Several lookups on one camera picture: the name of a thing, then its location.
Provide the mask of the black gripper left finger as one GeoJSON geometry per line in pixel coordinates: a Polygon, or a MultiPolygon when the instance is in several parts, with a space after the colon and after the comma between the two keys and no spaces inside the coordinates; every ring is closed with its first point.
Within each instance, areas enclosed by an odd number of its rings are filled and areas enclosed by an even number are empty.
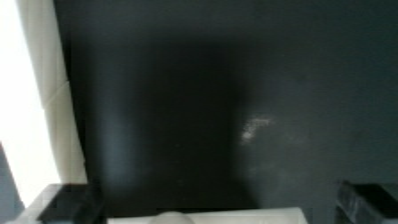
{"type": "Polygon", "coordinates": [[[90,184],[50,184],[16,224],[106,224],[105,200],[90,184]]]}

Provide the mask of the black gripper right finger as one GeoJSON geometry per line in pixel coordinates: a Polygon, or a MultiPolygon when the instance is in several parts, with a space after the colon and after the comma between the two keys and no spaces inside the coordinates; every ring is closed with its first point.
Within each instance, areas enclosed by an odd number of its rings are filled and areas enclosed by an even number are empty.
{"type": "Polygon", "coordinates": [[[398,224],[398,184],[341,183],[334,224],[398,224]]]}

